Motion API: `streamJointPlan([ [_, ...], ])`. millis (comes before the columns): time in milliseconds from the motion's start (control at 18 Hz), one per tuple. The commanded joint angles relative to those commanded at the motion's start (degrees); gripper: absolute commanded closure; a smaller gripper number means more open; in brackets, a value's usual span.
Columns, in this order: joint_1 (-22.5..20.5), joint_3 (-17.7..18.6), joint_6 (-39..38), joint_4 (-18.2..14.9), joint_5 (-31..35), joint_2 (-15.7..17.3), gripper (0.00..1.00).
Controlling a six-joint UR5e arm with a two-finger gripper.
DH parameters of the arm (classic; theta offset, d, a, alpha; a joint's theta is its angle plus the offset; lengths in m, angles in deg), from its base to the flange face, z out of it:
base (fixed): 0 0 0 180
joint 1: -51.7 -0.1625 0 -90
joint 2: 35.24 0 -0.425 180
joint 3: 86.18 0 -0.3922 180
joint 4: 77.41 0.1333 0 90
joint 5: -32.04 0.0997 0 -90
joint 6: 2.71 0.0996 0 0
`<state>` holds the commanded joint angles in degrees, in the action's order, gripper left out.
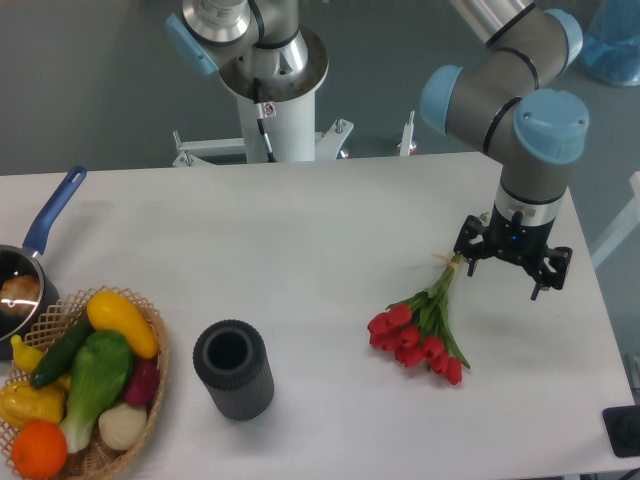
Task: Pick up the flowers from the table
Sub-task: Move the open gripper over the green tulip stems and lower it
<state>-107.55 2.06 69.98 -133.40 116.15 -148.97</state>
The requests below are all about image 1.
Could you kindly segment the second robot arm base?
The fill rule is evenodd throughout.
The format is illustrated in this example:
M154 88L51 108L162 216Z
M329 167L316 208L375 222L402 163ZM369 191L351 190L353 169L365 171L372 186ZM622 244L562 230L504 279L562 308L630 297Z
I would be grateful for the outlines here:
M297 1L183 1L165 30L191 68L254 103L298 99L328 72L325 45L300 23Z

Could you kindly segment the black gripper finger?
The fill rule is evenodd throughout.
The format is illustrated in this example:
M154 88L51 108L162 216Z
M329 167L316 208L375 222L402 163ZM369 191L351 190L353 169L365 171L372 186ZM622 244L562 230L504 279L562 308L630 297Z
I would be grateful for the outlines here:
M536 300L541 291L562 290L571 263L573 250L570 247L546 247L535 265L532 278L534 288L530 299Z
M468 264L467 276L472 277L477 263L487 258L488 250L484 234L488 226L488 215L469 215L458 234L454 245L454 252L461 256Z

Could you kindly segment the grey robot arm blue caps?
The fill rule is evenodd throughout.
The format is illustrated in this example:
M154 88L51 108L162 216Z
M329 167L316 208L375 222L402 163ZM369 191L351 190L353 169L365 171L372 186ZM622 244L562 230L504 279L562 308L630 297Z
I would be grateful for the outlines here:
M586 105L549 83L577 58L583 35L570 14L533 1L456 1L489 49L474 69L445 65L423 88L420 114L434 129L501 167L488 221L470 215L454 251L474 268L497 258L521 267L534 290L563 288L569 247L548 237L589 126Z

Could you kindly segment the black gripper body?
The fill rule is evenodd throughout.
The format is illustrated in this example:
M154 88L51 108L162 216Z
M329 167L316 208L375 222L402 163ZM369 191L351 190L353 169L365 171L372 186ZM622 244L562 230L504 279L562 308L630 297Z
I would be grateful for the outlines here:
M556 218L556 203L529 204L496 200L483 233L483 258L515 265L540 265L552 252L548 237Z

